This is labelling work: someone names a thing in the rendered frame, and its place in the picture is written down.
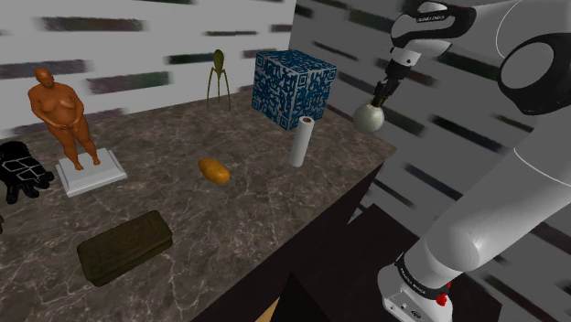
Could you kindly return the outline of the olive three-legged juicer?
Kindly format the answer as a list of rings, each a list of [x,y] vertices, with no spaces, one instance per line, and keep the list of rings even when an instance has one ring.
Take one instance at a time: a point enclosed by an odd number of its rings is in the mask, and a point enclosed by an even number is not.
[[[220,94],[221,77],[223,77],[225,80],[226,89],[227,89],[227,97],[228,98],[230,97],[230,86],[229,86],[229,81],[228,81],[228,75],[227,75],[226,69],[224,68],[224,54],[220,49],[216,49],[213,52],[212,61],[213,61],[213,66],[210,68],[210,74],[209,74],[209,80],[208,80],[208,86],[207,86],[207,107],[210,107],[210,86],[212,83],[213,75],[216,75],[216,77],[217,77],[217,100],[219,101],[221,99],[221,94]],[[232,103],[231,103],[230,98],[228,99],[228,106],[229,106],[229,110],[231,110],[232,109]]]

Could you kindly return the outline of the blue white patterned cube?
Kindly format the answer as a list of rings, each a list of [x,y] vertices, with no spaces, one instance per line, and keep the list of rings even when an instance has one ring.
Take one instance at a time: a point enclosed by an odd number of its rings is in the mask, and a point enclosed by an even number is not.
[[[299,118],[323,117],[337,67],[299,50],[260,51],[255,58],[252,107],[282,129]]]

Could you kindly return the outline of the white round ball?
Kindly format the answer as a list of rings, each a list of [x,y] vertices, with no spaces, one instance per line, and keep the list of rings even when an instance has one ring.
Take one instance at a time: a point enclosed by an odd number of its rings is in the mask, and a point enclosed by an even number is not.
[[[378,131],[384,123],[384,112],[381,107],[365,104],[353,114],[354,127],[366,134]]]

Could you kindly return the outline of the dark olive rectangular box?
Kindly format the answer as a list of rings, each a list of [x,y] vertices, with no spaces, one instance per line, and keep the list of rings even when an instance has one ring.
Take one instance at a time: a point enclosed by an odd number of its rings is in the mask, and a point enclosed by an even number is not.
[[[156,210],[102,232],[77,247],[85,278],[100,287],[173,244],[173,233]]]

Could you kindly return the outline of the brown potato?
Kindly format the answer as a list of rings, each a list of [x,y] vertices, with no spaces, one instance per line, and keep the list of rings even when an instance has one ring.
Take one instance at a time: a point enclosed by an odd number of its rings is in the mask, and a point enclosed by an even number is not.
[[[219,161],[212,158],[201,159],[199,161],[199,170],[206,179],[216,184],[224,184],[231,178],[229,170]]]

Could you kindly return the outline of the white paper roll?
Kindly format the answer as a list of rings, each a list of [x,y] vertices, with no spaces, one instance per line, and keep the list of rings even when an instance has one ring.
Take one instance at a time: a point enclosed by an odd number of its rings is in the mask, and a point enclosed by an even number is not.
[[[314,119],[309,116],[299,118],[288,160],[290,166],[301,167],[303,165],[314,125]]]

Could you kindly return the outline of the black toy figure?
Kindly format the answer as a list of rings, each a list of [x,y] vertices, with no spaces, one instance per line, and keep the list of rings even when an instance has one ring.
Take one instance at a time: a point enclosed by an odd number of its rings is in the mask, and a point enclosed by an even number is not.
[[[30,154],[24,143],[9,141],[0,145],[0,180],[6,186],[7,204],[17,203],[20,191],[31,199],[37,198],[38,189],[49,188],[54,178],[53,173]]]

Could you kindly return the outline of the orange figure on white base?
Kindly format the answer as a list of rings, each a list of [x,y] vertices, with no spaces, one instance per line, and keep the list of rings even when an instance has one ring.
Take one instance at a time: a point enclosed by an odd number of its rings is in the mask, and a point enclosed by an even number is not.
[[[35,69],[38,85],[28,91],[31,110],[61,144],[65,157],[56,164],[68,197],[127,178],[113,151],[98,149],[90,136],[84,105],[70,86]]]

